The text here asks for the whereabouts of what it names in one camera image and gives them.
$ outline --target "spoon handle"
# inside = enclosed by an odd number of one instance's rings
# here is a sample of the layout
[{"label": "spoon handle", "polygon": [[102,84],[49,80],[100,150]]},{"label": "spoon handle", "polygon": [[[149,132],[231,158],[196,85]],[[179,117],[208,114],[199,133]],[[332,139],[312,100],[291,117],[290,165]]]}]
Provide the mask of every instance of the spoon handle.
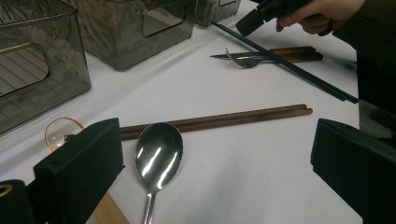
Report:
[{"label": "spoon handle", "polygon": [[151,224],[152,223],[152,210],[154,208],[156,193],[148,193],[146,198],[146,211],[145,211],[145,219],[143,220],[143,224]]}]

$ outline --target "metal spoon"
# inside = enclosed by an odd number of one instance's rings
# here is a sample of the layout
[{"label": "metal spoon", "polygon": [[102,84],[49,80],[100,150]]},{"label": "metal spoon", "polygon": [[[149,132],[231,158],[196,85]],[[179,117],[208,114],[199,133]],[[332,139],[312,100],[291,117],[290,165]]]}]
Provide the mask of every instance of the metal spoon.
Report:
[{"label": "metal spoon", "polygon": [[154,123],[140,134],[134,160],[137,174],[148,194],[143,223],[152,222],[155,195],[177,173],[182,155],[183,141],[174,126]]}]

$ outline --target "translucent storage box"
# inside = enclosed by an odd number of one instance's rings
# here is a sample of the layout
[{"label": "translucent storage box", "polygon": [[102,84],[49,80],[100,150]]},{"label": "translucent storage box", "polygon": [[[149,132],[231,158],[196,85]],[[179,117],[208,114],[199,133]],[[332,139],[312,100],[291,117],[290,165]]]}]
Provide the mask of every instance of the translucent storage box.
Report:
[{"label": "translucent storage box", "polygon": [[74,7],[0,1],[0,134],[90,87]]},{"label": "translucent storage box", "polygon": [[207,27],[225,20],[238,12],[239,5],[241,0],[198,0],[195,23]]},{"label": "translucent storage box", "polygon": [[195,0],[64,0],[78,8],[84,49],[126,70],[192,35]]}]

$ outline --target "white table surface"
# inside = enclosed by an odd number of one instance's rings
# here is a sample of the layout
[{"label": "white table surface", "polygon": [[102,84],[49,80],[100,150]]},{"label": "white table surface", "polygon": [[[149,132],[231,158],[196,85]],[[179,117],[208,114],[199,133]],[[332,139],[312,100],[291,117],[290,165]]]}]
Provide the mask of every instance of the white table surface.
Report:
[{"label": "white table surface", "polygon": [[[243,0],[235,24],[256,4]],[[275,20],[248,38],[264,48],[312,46],[320,62],[303,69],[358,96],[355,51],[332,35],[308,35],[299,25],[275,30]],[[195,26],[192,38],[126,72],[86,54],[92,89],[0,137],[0,180],[34,179],[33,166],[48,156],[44,130],[69,117],[89,126],[119,118],[121,126],[306,104],[312,115],[183,133],[176,178],[157,194],[154,223],[361,224],[361,218],[310,164],[319,118],[359,127],[359,107],[275,64],[243,69],[212,54],[251,48],[219,28]],[[124,164],[109,192],[131,223],[143,218],[146,192],[134,170],[136,140],[122,142]]]}]

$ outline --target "human hand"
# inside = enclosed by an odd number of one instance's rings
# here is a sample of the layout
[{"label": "human hand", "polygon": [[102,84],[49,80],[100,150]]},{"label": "human hand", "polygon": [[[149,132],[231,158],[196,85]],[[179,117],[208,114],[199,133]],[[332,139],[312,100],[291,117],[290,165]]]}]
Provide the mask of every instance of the human hand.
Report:
[{"label": "human hand", "polygon": [[334,30],[341,28],[355,16],[366,0],[313,0],[286,17],[276,20],[276,30],[300,23],[309,34],[319,34],[331,24]]}]

